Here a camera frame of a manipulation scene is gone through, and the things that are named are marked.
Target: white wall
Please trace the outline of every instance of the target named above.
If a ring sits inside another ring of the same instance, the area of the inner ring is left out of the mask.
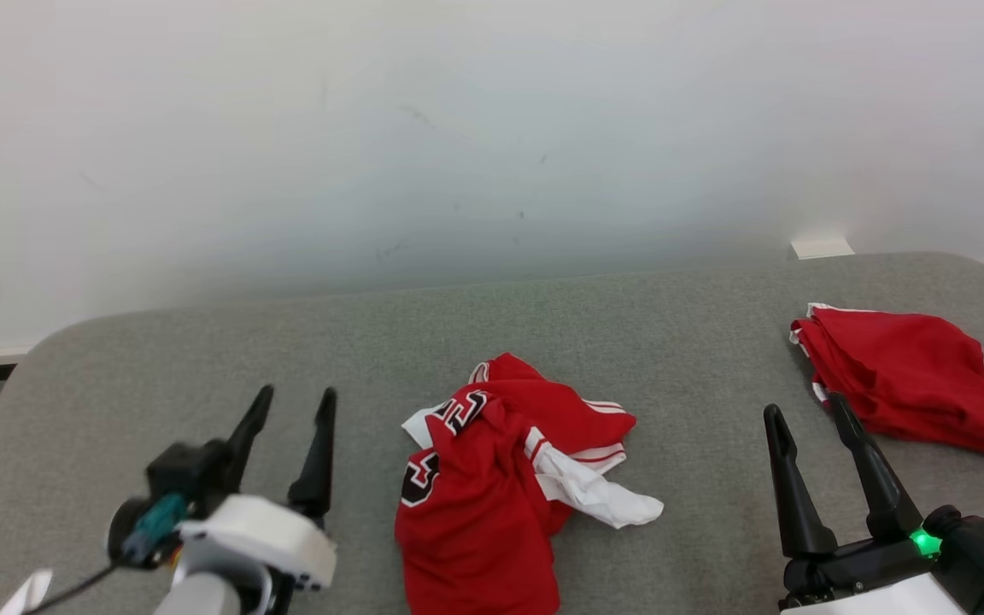
[[[823,233],[984,261],[984,0],[0,3],[0,347]]]

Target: red jersey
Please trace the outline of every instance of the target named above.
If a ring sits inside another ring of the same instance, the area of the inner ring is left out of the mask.
[[[511,354],[481,363],[470,381],[425,418],[432,448],[407,463],[395,537],[409,606],[550,615],[559,593],[549,537],[571,508],[546,499],[531,456],[546,442],[569,455],[624,455],[636,418],[583,401]]]
[[[984,354],[959,327],[924,314],[808,305],[792,340],[815,365],[815,389],[842,393],[864,428],[984,453]]]

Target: black number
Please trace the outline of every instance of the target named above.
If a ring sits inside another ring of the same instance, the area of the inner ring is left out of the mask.
[[[450,398],[435,409],[433,416],[440,418],[446,428],[455,436],[465,429],[466,425],[481,413],[481,408],[488,402],[488,395],[483,390],[473,390],[466,395],[464,401]],[[407,507],[420,506],[431,497],[438,476],[438,453],[427,450],[421,458],[410,460],[405,468],[405,482],[401,484],[401,503]]]
[[[426,451],[421,459],[410,460],[405,468],[405,483],[401,484],[401,503],[407,507],[421,505],[431,497],[438,476],[438,453]]]

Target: white fabric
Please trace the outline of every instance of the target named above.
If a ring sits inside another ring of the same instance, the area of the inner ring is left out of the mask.
[[[412,437],[413,440],[417,441],[417,444],[420,444],[420,450],[431,447],[431,433],[427,431],[427,421],[425,421],[425,417],[430,415],[430,413],[434,413],[435,410],[440,409],[441,407],[442,404],[432,406],[430,408],[421,408],[417,410],[417,413],[413,416],[410,416],[405,423],[401,424],[401,428],[405,430],[405,432]]]
[[[401,424],[421,448],[432,447],[426,417],[440,407],[417,410]],[[613,528],[642,525],[654,521],[663,512],[663,502],[648,495],[634,494],[602,478],[610,468],[624,462],[624,445],[579,451],[575,456],[580,460],[575,460],[544,441],[542,432],[535,427],[530,428],[524,451],[534,460],[534,473],[547,500],[564,502]]]
[[[22,615],[23,612],[38,607],[50,585],[51,570],[40,569],[33,572],[1,608],[0,615]]]
[[[524,450],[534,462],[538,485],[547,500],[564,502],[617,529],[655,521],[663,512],[663,502],[610,483],[597,471],[554,448],[536,427],[530,428]]]

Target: folded red shorts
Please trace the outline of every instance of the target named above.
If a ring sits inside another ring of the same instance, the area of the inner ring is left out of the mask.
[[[819,400],[844,394],[868,431],[984,453],[984,355],[959,327],[810,303],[790,339],[815,366]]]

